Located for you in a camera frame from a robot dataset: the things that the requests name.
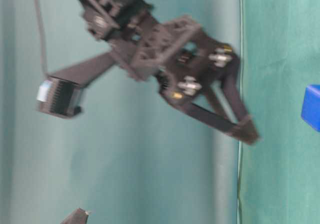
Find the black bracket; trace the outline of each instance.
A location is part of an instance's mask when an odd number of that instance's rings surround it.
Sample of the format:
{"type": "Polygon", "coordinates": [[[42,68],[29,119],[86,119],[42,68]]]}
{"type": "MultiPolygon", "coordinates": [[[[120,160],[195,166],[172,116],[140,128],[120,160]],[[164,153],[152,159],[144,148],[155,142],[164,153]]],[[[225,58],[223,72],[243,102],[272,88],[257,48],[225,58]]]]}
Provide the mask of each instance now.
{"type": "Polygon", "coordinates": [[[42,112],[62,118],[77,115],[83,89],[117,64],[137,81],[155,77],[160,95],[182,113],[248,144],[258,139],[236,89],[240,61],[231,46],[209,37],[189,16],[160,24],[144,0],[79,1],[90,33],[112,50],[50,74],[39,90],[42,112]],[[215,81],[221,82],[235,123],[211,88],[215,81]],[[199,95],[206,97],[214,112],[194,104],[199,95]]]}

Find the screw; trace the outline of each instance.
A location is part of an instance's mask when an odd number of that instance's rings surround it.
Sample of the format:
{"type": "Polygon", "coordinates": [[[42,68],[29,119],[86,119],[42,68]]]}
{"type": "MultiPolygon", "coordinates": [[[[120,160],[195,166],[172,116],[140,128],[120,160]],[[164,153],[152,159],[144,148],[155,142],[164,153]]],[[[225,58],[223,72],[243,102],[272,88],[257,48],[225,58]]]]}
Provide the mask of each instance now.
{"type": "Polygon", "coordinates": [[[106,28],[106,27],[107,27],[107,23],[105,22],[105,20],[104,20],[102,17],[96,16],[96,17],[94,18],[94,20],[95,20],[95,23],[96,23],[99,27],[101,27],[101,28],[106,28]]]}

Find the wire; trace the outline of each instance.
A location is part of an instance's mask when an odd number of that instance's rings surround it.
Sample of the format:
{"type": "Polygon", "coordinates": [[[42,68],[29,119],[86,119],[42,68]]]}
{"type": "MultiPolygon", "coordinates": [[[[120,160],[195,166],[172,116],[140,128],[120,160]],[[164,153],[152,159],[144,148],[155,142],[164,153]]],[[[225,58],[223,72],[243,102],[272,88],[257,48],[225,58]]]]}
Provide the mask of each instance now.
{"type": "Polygon", "coordinates": [[[44,22],[41,14],[40,0],[34,0],[34,7],[36,12],[36,19],[38,25],[38,32],[41,44],[41,68],[45,77],[48,77],[48,62],[47,62],[47,48],[44,22]]]}

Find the green fabric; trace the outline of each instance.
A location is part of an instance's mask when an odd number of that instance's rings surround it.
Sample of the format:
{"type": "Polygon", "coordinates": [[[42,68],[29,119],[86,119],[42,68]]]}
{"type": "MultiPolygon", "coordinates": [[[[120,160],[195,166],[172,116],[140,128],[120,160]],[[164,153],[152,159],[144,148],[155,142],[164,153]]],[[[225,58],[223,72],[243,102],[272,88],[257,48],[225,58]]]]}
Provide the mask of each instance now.
{"type": "MultiPolygon", "coordinates": [[[[189,14],[239,49],[239,0],[147,1],[160,21],[189,14]]],[[[87,90],[80,117],[37,113],[33,0],[1,3],[1,224],[59,223],[78,207],[93,211],[92,224],[235,223],[235,141],[171,109],[155,81],[118,68],[87,90]]],[[[41,7],[50,71],[106,50],[85,31],[77,0],[41,7]]]]}
{"type": "Polygon", "coordinates": [[[262,139],[243,147],[243,224],[319,223],[320,134],[300,118],[320,82],[320,0],[243,0],[243,91],[262,139]]]}

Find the blue block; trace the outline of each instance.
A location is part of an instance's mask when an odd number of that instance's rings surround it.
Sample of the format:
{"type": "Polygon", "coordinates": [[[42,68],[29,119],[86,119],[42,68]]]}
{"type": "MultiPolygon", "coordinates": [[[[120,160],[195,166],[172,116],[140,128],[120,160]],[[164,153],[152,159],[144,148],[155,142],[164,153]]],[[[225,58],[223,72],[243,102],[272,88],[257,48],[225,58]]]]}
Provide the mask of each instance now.
{"type": "Polygon", "coordinates": [[[320,85],[309,85],[304,98],[302,119],[320,132],[320,85]]]}

